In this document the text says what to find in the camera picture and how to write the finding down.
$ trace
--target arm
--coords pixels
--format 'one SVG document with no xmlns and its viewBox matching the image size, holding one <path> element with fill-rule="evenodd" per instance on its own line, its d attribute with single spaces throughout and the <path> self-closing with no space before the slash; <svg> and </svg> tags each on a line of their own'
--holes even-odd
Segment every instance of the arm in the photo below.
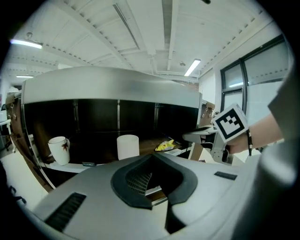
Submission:
<svg viewBox="0 0 300 240">
<path fill-rule="evenodd" d="M 282 134 L 272 114 L 249 127 L 253 149 L 266 146 L 282 139 Z M 228 142 L 230 153 L 238 153 L 248 149 L 246 133 Z"/>
</svg>

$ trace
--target wall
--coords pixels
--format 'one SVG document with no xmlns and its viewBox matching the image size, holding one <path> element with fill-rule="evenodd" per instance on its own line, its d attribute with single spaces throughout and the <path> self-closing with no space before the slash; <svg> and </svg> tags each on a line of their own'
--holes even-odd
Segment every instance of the wall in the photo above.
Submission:
<svg viewBox="0 0 300 240">
<path fill-rule="evenodd" d="M 202 93 L 202 99 L 211 103 L 216 101 L 216 78 L 213 69 L 208 71 L 200 78 L 199 92 Z"/>
<path fill-rule="evenodd" d="M 231 54 L 221 60 L 218 64 L 213 67 L 213 73 L 215 76 L 215 105 L 216 111 L 220 111 L 221 108 L 221 98 L 222 98 L 222 87 L 221 87 L 221 73 L 220 70 L 233 63 L 237 59 L 243 57 L 254 49 L 260 47 L 261 45 L 267 43 L 273 38 L 279 36 L 281 34 L 280 29 L 274 22 L 271 22 L 250 39 L 248 39 L 245 43 L 243 43 L 240 47 L 234 50 Z"/>
</svg>

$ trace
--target black rubber cover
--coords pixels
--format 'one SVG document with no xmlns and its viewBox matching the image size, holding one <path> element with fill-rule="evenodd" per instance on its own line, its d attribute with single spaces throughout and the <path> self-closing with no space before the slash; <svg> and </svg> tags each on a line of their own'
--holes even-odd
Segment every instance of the black rubber cover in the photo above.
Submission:
<svg viewBox="0 0 300 240">
<path fill-rule="evenodd" d="M 115 194 L 130 207 L 152 209 L 151 201 L 145 196 L 132 190 L 126 181 L 126 175 L 133 169 L 148 161 L 151 155 L 142 156 L 137 160 L 125 167 L 118 169 L 111 179 L 111 186 Z"/>
<path fill-rule="evenodd" d="M 116 195 L 127 205 L 135 208 L 152 209 L 152 204 L 145 196 L 132 190 L 126 182 L 129 171 L 138 168 L 145 161 L 150 161 L 152 178 L 161 186 L 168 197 L 169 205 L 184 203 L 197 187 L 198 179 L 189 169 L 171 161 L 160 154 L 149 154 L 125 167 L 118 169 L 111 179 L 111 186 Z"/>
</svg>

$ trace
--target paper cup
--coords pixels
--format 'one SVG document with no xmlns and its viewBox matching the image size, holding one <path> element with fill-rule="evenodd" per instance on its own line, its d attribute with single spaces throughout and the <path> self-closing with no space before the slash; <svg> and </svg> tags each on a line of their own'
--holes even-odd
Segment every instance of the paper cup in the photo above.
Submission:
<svg viewBox="0 0 300 240">
<path fill-rule="evenodd" d="M 140 155 L 139 138 L 135 135 L 123 135 L 117 138 L 118 159 Z"/>
</svg>

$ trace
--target black vent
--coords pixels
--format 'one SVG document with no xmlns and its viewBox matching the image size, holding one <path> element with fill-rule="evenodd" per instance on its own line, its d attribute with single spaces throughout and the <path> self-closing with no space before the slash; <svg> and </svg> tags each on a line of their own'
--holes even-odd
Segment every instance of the black vent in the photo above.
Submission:
<svg viewBox="0 0 300 240">
<path fill-rule="evenodd" d="M 132 190 L 145 195 L 151 176 L 150 162 L 146 161 L 126 174 L 126 182 Z"/>
<path fill-rule="evenodd" d="M 62 232 L 71 218 L 83 203 L 86 195 L 73 193 L 58 209 L 46 220 L 46 223 Z"/>
</svg>

